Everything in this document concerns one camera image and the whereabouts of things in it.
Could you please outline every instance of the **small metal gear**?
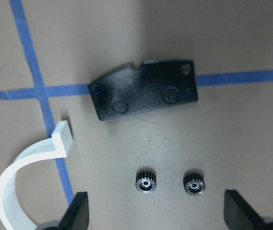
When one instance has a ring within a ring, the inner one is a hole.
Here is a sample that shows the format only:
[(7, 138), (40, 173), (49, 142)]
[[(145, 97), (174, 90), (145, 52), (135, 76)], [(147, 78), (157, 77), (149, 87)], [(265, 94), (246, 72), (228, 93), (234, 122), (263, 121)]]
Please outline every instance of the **small metal gear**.
[(203, 177), (198, 173), (189, 173), (183, 177), (184, 190), (191, 196), (203, 194), (205, 183)]
[(138, 191), (149, 194), (156, 188), (156, 177), (152, 171), (144, 170), (136, 174), (135, 187)]

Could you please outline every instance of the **gear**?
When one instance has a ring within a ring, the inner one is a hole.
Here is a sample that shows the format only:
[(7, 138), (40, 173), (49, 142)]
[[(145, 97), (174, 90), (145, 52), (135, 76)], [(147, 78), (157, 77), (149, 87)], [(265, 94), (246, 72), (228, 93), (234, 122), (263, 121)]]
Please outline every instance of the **gear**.
[(203, 194), (205, 183), (203, 177), (198, 173), (189, 173), (183, 177), (184, 190), (191, 196)]
[(149, 194), (156, 188), (156, 178), (152, 171), (144, 170), (136, 174), (135, 187), (138, 191)]

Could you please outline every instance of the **white plastic hook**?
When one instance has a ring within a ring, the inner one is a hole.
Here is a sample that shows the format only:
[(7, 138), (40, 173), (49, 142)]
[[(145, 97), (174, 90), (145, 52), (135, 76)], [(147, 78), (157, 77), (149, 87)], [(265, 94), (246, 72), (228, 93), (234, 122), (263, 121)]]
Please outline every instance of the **white plastic hook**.
[(65, 158), (72, 144), (67, 121), (57, 124), (52, 138), (39, 141), (22, 151), (0, 176), (0, 219), (7, 230), (35, 230), (37, 225), (26, 215), (19, 204), (15, 179), (17, 171), (34, 162)]

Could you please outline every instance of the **white curved object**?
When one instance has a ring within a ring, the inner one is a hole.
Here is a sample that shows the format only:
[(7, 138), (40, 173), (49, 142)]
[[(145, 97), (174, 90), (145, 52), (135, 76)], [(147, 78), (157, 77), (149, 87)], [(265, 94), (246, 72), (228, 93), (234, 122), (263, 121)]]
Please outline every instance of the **white curved object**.
[(57, 124), (52, 138), (39, 141), (22, 151), (0, 176), (0, 219), (7, 230), (35, 230), (37, 225), (21, 208), (16, 191), (17, 171), (34, 162), (65, 158), (72, 144), (67, 121)]

